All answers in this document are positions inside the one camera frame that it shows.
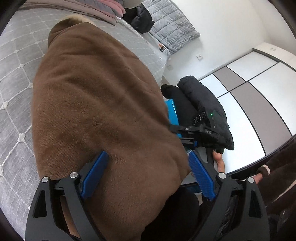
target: silver bolt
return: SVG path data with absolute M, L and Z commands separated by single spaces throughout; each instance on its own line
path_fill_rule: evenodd
M 70 174 L 70 178 L 76 178 L 78 176 L 77 172 L 73 172 Z
M 44 177 L 44 178 L 42 178 L 42 182 L 43 182 L 43 183 L 47 182 L 48 180 L 49 180 L 48 177 Z
M 221 179 L 225 179 L 227 176 L 225 173 L 221 172 L 218 174 L 218 176 L 221 178 Z
M 248 182 L 253 183 L 255 180 L 252 177 L 248 177 Z

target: taupe panel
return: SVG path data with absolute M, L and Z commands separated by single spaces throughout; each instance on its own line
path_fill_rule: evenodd
M 250 83 L 246 82 L 232 90 L 231 93 L 253 124 L 266 154 L 274 151 L 291 138 L 281 117 Z
M 225 88 L 230 91 L 233 90 L 235 87 L 245 83 L 245 81 L 239 77 L 236 73 L 234 73 L 228 67 L 224 67 L 219 69 L 214 73 L 218 80 L 225 86 Z

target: diamond pattern bedspread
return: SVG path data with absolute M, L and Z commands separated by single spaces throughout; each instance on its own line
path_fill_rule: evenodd
M 0 36 L 0 207 L 22 238 L 40 181 L 31 134 L 33 78 L 46 53 L 50 29 L 69 14 L 46 8 L 18 11 Z M 123 20 L 117 26 L 92 20 L 137 55 L 160 85 L 165 55 L 157 53 Z

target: blue plastic object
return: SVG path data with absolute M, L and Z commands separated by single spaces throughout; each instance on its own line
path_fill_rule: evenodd
M 176 113 L 176 108 L 175 108 L 175 104 L 174 101 L 172 99 L 170 100 L 165 100 L 165 103 L 168 107 L 168 119 L 170 121 L 170 123 L 172 125 L 179 125 L 179 120 L 178 120 L 178 116 Z
M 216 197 L 214 192 L 214 181 L 204 168 L 201 161 L 198 159 L 196 154 L 192 151 L 188 156 L 189 166 L 198 182 L 198 185 L 202 191 L 202 194 L 213 201 Z
M 91 197 L 103 176 L 104 170 L 107 167 L 109 155 L 103 151 L 101 155 L 95 161 L 93 167 L 88 172 L 87 176 L 83 180 L 81 198 L 86 200 Z

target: white wall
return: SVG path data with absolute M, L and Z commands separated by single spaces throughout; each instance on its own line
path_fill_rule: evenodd
M 186 75 L 200 78 L 270 42 L 249 0 L 173 0 L 200 32 L 200 37 L 171 56 L 164 77 L 176 84 Z
M 296 55 L 296 39 L 278 10 L 267 0 L 249 0 L 261 18 L 271 39 L 270 44 Z

